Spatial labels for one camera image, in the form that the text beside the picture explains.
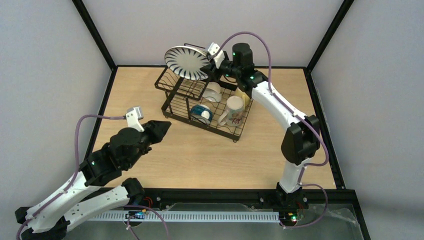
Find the teal patterned white bowl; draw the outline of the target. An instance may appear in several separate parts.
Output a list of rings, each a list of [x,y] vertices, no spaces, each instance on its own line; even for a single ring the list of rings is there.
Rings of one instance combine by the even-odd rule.
[[[210,108],[203,104],[197,104],[190,109],[190,116],[203,124],[209,125],[213,119],[213,113]]]

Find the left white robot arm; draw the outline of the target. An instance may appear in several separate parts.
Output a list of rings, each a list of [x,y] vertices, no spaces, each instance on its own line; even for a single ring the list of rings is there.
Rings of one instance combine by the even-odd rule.
[[[88,197],[130,170],[152,145],[163,140],[172,124],[160,120],[141,124],[135,119],[127,120],[127,125],[101,149],[77,161],[72,176],[45,200],[15,211],[20,224],[16,239],[61,240],[88,219],[145,198],[145,189],[131,177],[107,192]]]

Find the blue striped white plate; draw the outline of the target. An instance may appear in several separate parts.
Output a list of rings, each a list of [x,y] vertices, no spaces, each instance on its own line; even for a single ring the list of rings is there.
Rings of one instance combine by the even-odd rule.
[[[177,76],[187,80],[205,80],[209,76],[201,68],[210,62],[207,54],[198,48],[191,46],[174,46],[164,54],[167,67]]]

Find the beige mug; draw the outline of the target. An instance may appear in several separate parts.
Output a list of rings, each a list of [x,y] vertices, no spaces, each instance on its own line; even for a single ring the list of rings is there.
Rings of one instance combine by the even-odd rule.
[[[219,126],[237,127],[242,124],[245,101],[239,96],[230,96],[226,101],[225,110],[218,118]]]

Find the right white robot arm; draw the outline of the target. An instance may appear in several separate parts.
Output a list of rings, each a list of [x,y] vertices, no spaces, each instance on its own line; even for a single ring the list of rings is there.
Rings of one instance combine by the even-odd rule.
[[[301,179],[307,164],[322,146],[319,141],[320,122],[306,115],[285,99],[271,83],[271,75],[256,70],[253,51],[247,43],[232,47],[232,60],[216,43],[206,48],[209,64],[201,67],[208,75],[217,73],[236,80],[238,88],[252,100],[265,107],[285,130],[281,152],[286,159],[275,198],[281,206],[296,206],[304,195]]]

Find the yellow mug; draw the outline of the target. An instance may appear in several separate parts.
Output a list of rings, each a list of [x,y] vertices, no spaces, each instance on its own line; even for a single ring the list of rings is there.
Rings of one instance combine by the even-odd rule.
[[[243,100],[244,108],[246,108],[250,104],[251,98],[245,92],[243,92],[240,88],[237,88],[235,90],[234,95]]]

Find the plain white bowl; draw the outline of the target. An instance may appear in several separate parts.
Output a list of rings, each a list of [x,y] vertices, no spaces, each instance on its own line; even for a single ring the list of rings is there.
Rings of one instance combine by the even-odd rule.
[[[208,101],[219,103],[222,100],[221,86],[217,82],[209,82],[202,97]]]

